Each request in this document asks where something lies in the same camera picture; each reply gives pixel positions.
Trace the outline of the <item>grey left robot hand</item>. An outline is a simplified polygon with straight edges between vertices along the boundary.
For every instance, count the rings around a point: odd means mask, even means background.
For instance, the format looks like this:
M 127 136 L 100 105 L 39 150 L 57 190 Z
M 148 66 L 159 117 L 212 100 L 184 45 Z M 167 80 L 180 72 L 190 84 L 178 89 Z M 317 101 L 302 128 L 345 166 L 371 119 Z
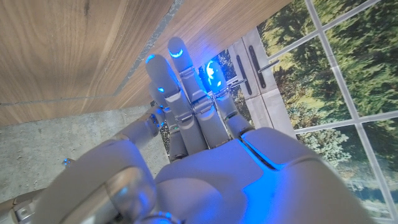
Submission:
M 201 80 L 182 39 L 168 50 L 146 60 L 157 106 L 3 202 L 2 223 L 373 222 L 318 154 L 239 114 L 216 62 Z

